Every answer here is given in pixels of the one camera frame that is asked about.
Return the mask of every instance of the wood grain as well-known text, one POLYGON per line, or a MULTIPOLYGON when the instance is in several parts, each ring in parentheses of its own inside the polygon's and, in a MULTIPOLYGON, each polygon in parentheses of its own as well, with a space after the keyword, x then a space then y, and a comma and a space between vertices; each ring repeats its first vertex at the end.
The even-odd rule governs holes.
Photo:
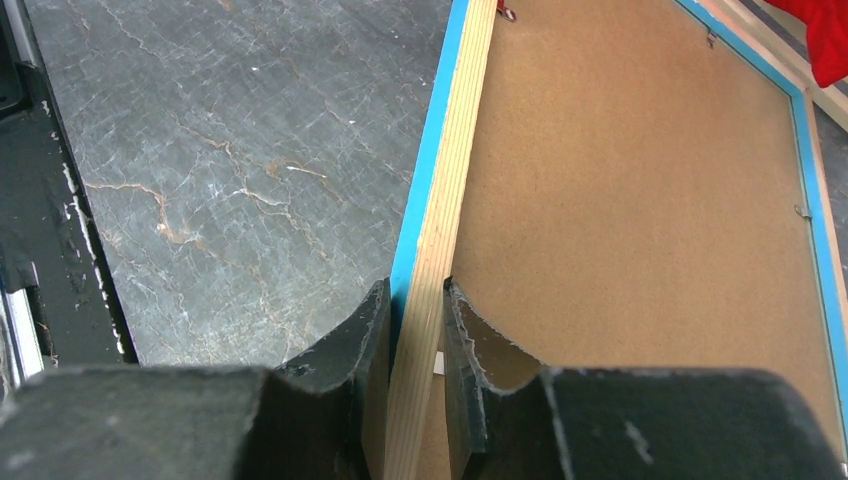
POLYGON ((387 480, 415 478, 496 0, 470 0, 389 385, 387 480))

